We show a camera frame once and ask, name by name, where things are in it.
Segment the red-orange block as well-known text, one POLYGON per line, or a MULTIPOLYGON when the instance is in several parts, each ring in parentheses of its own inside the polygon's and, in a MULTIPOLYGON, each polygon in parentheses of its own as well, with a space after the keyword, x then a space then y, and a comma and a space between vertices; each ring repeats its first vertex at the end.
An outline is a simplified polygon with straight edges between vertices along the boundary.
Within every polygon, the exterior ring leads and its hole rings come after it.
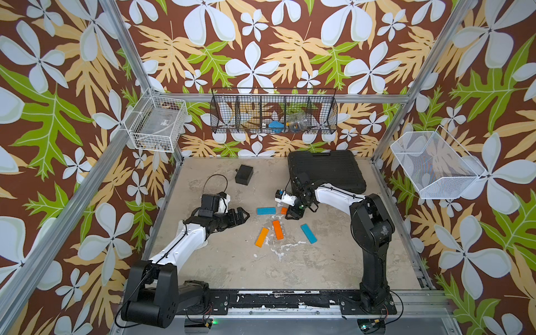
POLYGON ((276 239, 277 240, 282 240, 284 238, 284 234, 283 234, 283 229, 282 229, 280 221, 273 221, 272 224, 273 224, 273 227, 274 227, 274 232, 275 232, 275 235, 276 235, 276 239))

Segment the teal block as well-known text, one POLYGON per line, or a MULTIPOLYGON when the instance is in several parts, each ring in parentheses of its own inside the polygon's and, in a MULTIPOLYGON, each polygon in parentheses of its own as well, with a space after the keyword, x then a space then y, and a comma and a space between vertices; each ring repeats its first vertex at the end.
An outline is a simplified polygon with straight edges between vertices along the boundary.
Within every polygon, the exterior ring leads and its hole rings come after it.
POLYGON ((314 235, 313 231, 310 229, 310 227, 307 224, 301 225, 301 230, 303 231, 303 233, 306 236, 307 240, 311 244, 315 244, 318 241, 318 239, 314 235))
POLYGON ((260 207, 256 209, 257 215, 275 215, 276 212, 275 207, 260 207))

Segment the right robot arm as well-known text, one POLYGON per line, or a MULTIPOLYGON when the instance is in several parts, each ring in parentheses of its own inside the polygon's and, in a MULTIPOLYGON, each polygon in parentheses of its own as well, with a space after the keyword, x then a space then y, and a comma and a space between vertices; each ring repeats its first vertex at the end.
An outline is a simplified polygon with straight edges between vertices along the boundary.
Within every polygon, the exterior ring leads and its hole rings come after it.
POLYGON ((290 179, 294 193, 278 190, 275 201, 288 206, 286 219, 300 220, 306 209, 329 205, 350 216, 350 232, 363 252, 360 308, 380 311, 392 301, 387 281, 387 252, 395 226, 379 195, 360 195, 325 181, 312 182, 304 173, 290 179))

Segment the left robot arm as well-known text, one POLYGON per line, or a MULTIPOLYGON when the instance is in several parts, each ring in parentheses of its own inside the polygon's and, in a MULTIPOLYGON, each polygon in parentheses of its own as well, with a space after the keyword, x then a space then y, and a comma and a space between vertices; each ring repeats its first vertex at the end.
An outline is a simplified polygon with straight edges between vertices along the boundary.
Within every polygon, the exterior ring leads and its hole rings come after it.
POLYGON ((211 234, 246 223, 250 214, 243 208, 208 216, 198 208, 184 221, 183 229, 163 251, 149 260, 140 260, 130 269, 125 297, 117 316, 130 327, 150 325, 167 328, 178 312, 205 314, 211 303, 209 284, 185 281, 179 284, 178 274, 195 250, 211 234))

